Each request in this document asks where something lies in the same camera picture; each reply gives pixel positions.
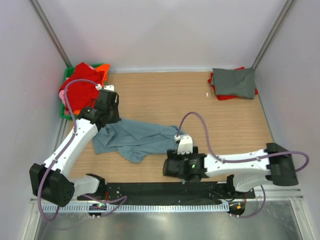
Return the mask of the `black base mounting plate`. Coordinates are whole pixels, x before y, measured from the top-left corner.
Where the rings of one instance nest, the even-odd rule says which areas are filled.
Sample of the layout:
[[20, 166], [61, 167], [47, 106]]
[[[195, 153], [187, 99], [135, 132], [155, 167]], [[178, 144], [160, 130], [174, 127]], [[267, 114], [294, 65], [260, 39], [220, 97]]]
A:
[[105, 186], [100, 186], [95, 193], [89, 196], [99, 200], [115, 200], [122, 196], [129, 199], [134, 197], [155, 197], [157, 199], [165, 197], [191, 197], [213, 199], [254, 199], [255, 191], [236, 192], [227, 188], [225, 182], [204, 181], [204, 182], [110, 182]]

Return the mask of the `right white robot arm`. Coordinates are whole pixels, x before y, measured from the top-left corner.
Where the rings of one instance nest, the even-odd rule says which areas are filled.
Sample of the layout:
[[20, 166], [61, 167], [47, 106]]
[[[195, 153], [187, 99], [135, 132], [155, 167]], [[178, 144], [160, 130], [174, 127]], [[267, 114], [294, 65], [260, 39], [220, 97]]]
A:
[[200, 153], [197, 146], [186, 151], [169, 149], [162, 174], [185, 182], [226, 175], [225, 192], [231, 198], [262, 185], [292, 187], [299, 183], [292, 155], [277, 143], [253, 152], [223, 155], [222, 159]]

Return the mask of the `pink t shirt in bin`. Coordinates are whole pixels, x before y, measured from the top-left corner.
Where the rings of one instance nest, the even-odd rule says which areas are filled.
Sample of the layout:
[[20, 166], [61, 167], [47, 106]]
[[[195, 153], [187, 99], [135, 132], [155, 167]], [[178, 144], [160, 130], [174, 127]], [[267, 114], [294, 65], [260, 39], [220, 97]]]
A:
[[63, 105], [66, 106], [65, 91], [64, 91], [64, 90], [61, 90], [61, 91], [58, 93], [58, 96], [59, 96], [59, 98], [61, 99]]

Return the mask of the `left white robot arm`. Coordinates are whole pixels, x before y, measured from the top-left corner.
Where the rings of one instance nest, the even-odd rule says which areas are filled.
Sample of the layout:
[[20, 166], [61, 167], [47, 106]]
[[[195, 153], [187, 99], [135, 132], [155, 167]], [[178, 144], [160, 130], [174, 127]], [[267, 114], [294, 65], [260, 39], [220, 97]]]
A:
[[43, 164], [33, 164], [29, 170], [32, 193], [59, 207], [65, 207], [73, 198], [89, 195], [101, 200], [106, 194], [105, 179], [88, 173], [84, 177], [69, 179], [76, 159], [87, 143], [108, 124], [117, 123], [119, 95], [113, 85], [99, 90], [94, 107], [85, 107], [75, 127], [57, 150]]

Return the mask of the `blue-grey t shirt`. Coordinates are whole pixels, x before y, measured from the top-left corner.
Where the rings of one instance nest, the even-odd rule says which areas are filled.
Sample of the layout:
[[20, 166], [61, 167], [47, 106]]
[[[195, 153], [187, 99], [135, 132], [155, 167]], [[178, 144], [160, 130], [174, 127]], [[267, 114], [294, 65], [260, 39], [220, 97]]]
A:
[[165, 126], [123, 118], [106, 125], [92, 138], [96, 154], [118, 152], [132, 163], [141, 163], [148, 155], [166, 154], [176, 149], [175, 125]]

